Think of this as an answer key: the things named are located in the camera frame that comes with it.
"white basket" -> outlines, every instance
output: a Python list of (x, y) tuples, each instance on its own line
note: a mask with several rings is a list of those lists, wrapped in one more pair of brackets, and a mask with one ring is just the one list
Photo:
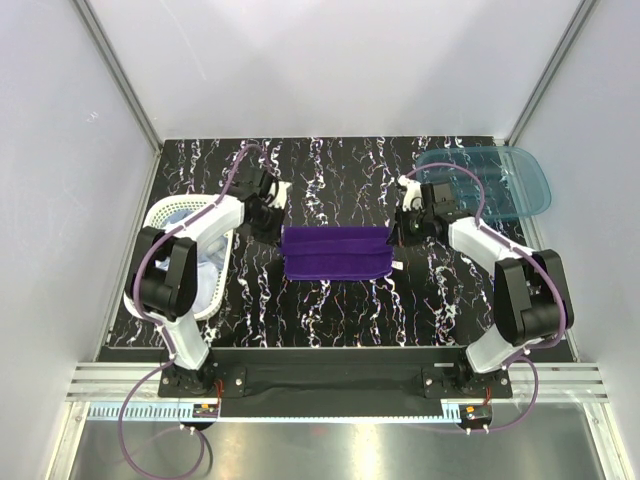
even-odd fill
[[(196, 211), (213, 201), (213, 195), (173, 195), (165, 197), (156, 202), (149, 209), (147, 216), (144, 218), (143, 226), (162, 228), (167, 218), (180, 210)], [(231, 249), (233, 248), (233, 230), (224, 234), (227, 239), (227, 251), (224, 256), (224, 266), (218, 274), (218, 283), (211, 297), (211, 303), (202, 312), (195, 314), (197, 321), (207, 320), (212, 317), (222, 305), (224, 297), (224, 286), (227, 282), (227, 271), (229, 270), (229, 260), (231, 258)]]

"folded purple cloth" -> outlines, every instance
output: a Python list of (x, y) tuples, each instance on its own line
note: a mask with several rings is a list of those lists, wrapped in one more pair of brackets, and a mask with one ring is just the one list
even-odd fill
[(373, 280), (391, 272), (387, 227), (288, 227), (282, 235), (289, 280)]

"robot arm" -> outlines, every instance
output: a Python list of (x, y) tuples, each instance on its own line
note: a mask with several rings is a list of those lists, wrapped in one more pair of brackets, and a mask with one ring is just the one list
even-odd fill
[(412, 246), (435, 237), (494, 277), (494, 325), (465, 349), (458, 365), (464, 380), (500, 370), (517, 352), (558, 332), (560, 312), (548, 286), (514, 247), (533, 257), (551, 277), (563, 300), (566, 328), (572, 326), (573, 309), (556, 252), (535, 252), (481, 220), (477, 224), (469, 212), (457, 208), (448, 183), (422, 185), (403, 176), (399, 184), (405, 195), (396, 211), (390, 243)]
[[(199, 371), (209, 349), (196, 324), (193, 303), (196, 298), (197, 259), (226, 232), (248, 226), (256, 240), (271, 245), (280, 242), (290, 184), (265, 171), (252, 171), (235, 183), (217, 207), (202, 214), (193, 212), (170, 229), (182, 226), (157, 251), (141, 281), (140, 298), (147, 314), (166, 328), (175, 344), (175, 365), (186, 371)], [(211, 202), (218, 195), (211, 196)], [(125, 284), (124, 303), (140, 317), (133, 305), (133, 285), (143, 257), (165, 235), (164, 230), (144, 227), (138, 234)], [(169, 259), (168, 268), (158, 263)]]

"black marble table surface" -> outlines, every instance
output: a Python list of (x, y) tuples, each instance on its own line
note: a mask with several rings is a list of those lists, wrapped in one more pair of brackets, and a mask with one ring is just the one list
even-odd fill
[[(167, 195), (217, 193), (247, 141), (260, 144), (293, 184), (287, 226), (389, 225), (399, 198), (394, 179), (422, 152), (493, 145), (491, 137), (169, 140), (148, 207)], [(257, 157), (245, 163), (256, 165)], [(501, 187), (487, 199), (493, 211), (513, 208)], [(494, 226), (523, 241), (517, 221)], [(394, 257), (402, 269), (376, 281), (292, 282), (277, 248), (236, 232), (224, 301), (202, 334), (214, 347), (424, 346), (467, 344), (490, 325), (491, 279), (468, 258), (434, 241), (397, 248)], [(108, 346), (161, 344), (120, 306)]]

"gray wall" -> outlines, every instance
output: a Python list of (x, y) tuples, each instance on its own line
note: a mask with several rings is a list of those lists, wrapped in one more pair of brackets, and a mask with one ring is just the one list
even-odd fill
[(152, 153), (68, 0), (0, 15), (0, 477), (42, 478)]
[(597, 361), (640, 473), (640, 4), (600, 2), (520, 146), (553, 201), (545, 244), (564, 260), (581, 356)]
[(579, 0), (91, 0), (165, 138), (504, 137)]

